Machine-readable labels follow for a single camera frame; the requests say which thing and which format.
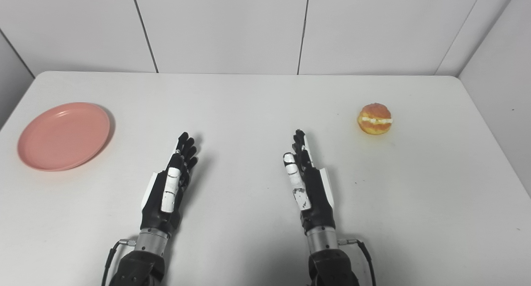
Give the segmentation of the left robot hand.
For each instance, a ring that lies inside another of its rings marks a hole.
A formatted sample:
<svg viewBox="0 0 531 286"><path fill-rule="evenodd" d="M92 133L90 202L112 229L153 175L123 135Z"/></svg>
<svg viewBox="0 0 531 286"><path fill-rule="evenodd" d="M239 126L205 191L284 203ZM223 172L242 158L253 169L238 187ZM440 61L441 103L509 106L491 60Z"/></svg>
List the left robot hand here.
<svg viewBox="0 0 531 286"><path fill-rule="evenodd" d="M165 170L152 177L141 210L141 230L156 229L172 235L178 228L180 205L198 162L194 144L194 138L182 133Z"/></svg>

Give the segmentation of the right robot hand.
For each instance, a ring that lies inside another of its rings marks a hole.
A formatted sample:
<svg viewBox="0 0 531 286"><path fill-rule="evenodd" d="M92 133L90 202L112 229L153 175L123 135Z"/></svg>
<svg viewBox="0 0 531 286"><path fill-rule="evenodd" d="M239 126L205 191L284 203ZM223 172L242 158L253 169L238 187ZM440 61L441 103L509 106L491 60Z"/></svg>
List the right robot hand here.
<svg viewBox="0 0 531 286"><path fill-rule="evenodd" d="M317 227L335 229L334 200L325 169L315 167L304 131L297 129L293 140L294 151L286 152L283 162L300 209L304 233Z"/></svg>

